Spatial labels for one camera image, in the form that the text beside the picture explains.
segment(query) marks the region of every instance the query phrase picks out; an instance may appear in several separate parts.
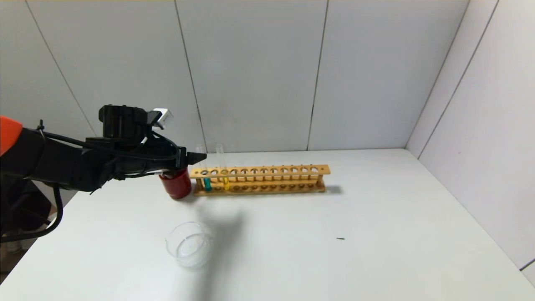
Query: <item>wooden test tube rack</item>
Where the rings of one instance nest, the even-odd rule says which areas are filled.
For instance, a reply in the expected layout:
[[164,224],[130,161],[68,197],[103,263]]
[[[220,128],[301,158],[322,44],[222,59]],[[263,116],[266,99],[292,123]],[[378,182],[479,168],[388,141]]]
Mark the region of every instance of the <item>wooden test tube rack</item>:
[[[325,192],[323,175],[329,175],[328,165],[281,165],[221,168],[195,168],[189,177],[197,181],[193,195],[236,195]],[[206,191],[204,179],[210,179]],[[230,188],[224,188],[224,178]]]

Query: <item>red cylindrical container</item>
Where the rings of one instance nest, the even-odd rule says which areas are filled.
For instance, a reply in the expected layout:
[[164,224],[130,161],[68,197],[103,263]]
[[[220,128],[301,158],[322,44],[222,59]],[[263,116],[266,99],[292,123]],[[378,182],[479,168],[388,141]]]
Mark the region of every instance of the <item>red cylindrical container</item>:
[[178,172],[173,178],[166,178],[160,175],[160,180],[164,184],[165,191],[175,200],[187,196],[192,190],[192,183],[187,169]]

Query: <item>test tube with yellow liquid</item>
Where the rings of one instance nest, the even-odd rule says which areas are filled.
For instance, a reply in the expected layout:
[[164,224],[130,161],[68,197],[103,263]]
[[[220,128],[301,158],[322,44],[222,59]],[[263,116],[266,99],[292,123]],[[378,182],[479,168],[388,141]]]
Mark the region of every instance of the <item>test tube with yellow liquid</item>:
[[[225,151],[223,150],[223,144],[218,143],[216,144],[216,153],[217,153],[217,160],[219,161],[219,168],[221,168],[221,174],[227,175],[228,169],[227,164],[225,163]],[[223,178],[223,188],[225,190],[230,190],[231,184],[228,181],[228,177]]]

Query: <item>white tabletop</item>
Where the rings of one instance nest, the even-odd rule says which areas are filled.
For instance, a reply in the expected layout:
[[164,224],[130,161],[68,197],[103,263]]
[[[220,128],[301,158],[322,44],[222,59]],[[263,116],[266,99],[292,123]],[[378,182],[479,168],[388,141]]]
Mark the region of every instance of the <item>white tabletop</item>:
[[[227,155],[228,166],[311,163],[329,164],[326,193],[174,201],[156,176],[78,193],[58,229],[0,285],[0,299],[535,300],[406,150]],[[168,255],[164,237],[196,220],[208,220],[224,245],[193,271]]]

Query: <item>test tube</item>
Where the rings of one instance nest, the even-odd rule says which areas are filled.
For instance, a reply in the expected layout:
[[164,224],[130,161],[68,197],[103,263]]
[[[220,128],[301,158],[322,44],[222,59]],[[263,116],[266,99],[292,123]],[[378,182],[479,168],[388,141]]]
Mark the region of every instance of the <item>test tube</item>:
[[[216,144],[217,160],[219,161],[219,168],[221,168],[221,174],[226,175],[228,173],[227,164],[225,163],[225,151],[223,150],[223,144]],[[229,190],[231,184],[228,181],[228,177],[223,178],[223,188]]]
[[[200,154],[206,154],[206,149],[204,149],[204,145],[202,143],[197,144],[196,150]],[[208,169],[206,168],[205,161],[199,162],[199,167],[202,169],[201,175],[205,176],[208,174]],[[212,190],[212,184],[210,184],[210,178],[204,178],[204,190],[210,191]]]

